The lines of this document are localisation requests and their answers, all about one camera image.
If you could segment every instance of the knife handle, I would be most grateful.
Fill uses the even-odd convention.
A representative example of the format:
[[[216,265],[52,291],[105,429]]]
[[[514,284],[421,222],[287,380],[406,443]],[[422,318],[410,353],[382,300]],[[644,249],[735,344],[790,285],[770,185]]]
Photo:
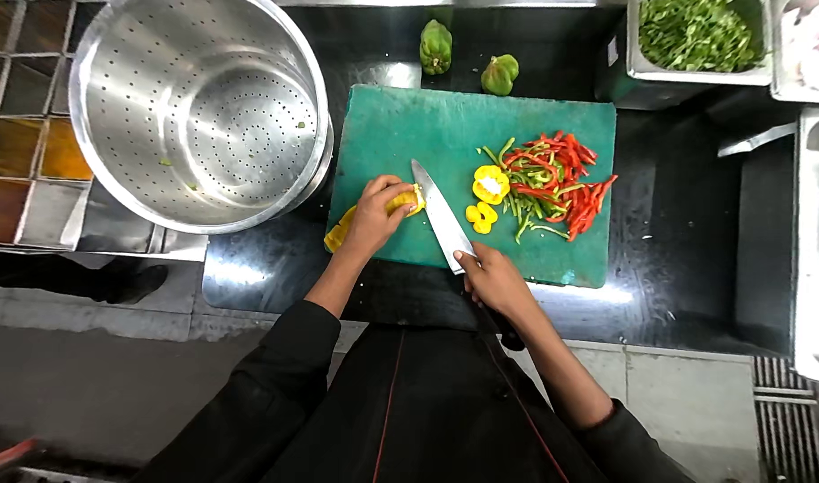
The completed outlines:
[[[487,324],[488,328],[502,334],[502,346],[515,352],[520,352],[522,349],[525,349],[523,340],[519,337],[517,331],[514,330],[514,327],[505,315],[490,309],[487,305],[479,307],[477,303],[472,302],[472,294],[470,292],[465,292],[465,294],[469,303],[475,308],[478,317]]]

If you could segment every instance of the stainless steel container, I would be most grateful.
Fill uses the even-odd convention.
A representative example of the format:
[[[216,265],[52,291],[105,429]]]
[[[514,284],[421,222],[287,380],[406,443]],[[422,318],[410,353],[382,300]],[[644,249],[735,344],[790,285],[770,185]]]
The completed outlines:
[[[819,381],[819,107],[800,116],[796,175],[794,368]]]
[[[804,82],[806,63],[819,61],[819,56],[803,59],[810,51],[803,38],[815,39],[819,29],[819,0],[771,0],[773,18],[773,82],[770,91],[778,101],[812,102],[819,104],[819,86]]]
[[[772,78],[770,9],[766,0],[732,0],[734,9],[753,32],[764,60],[746,72],[670,71],[642,55],[639,43],[641,0],[628,0],[627,17],[600,53],[597,98],[626,109],[659,110],[676,106],[717,84],[766,86]]]
[[[111,2],[76,52],[70,109],[108,191],[187,233],[297,205],[331,154],[317,60],[267,0]]]

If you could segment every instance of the floor drain grate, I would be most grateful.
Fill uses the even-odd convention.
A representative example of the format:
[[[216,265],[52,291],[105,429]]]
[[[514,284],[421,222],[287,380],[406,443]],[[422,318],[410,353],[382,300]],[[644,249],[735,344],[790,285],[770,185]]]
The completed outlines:
[[[812,383],[777,357],[754,358],[760,457],[770,481],[819,483]]]

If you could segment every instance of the green cutting board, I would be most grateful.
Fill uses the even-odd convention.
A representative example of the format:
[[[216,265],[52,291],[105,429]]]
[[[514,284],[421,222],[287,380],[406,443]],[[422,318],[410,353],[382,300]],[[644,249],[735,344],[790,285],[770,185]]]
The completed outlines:
[[[610,196],[605,197],[591,229],[571,243],[550,232],[527,229],[518,245],[514,241],[517,218],[502,215],[501,204],[494,206],[500,217],[488,235],[476,233],[464,212],[466,206],[479,202],[472,194],[473,173],[491,163],[476,148],[487,145],[498,153],[511,136],[519,145],[537,139],[542,131],[552,135],[561,129],[597,152],[597,166],[588,167],[587,181],[605,181],[612,173],[615,128],[612,104],[354,85],[327,230],[378,174],[396,174],[414,182],[410,159],[415,158],[430,173],[468,238],[506,254],[526,279],[601,287],[606,281]],[[566,230],[563,224],[556,225]],[[448,267],[425,211],[405,219],[374,257]]]

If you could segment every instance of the hand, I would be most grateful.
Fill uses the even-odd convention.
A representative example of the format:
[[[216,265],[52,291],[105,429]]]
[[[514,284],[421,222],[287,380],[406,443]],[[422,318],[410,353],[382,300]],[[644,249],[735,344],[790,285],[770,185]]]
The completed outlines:
[[[454,252],[454,258],[466,270],[464,288],[472,293],[472,300],[486,303],[516,324],[538,314],[546,321],[511,259],[478,241],[473,241],[472,247],[478,258],[459,250]]]
[[[406,203],[389,216],[385,212],[385,204],[398,194],[410,191],[413,191],[410,183],[404,183],[392,174],[381,174],[368,181],[356,204],[353,223],[338,251],[356,254],[365,257],[365,260],[371,258],[385,245],[401,220],[415,210],[415,203]]]

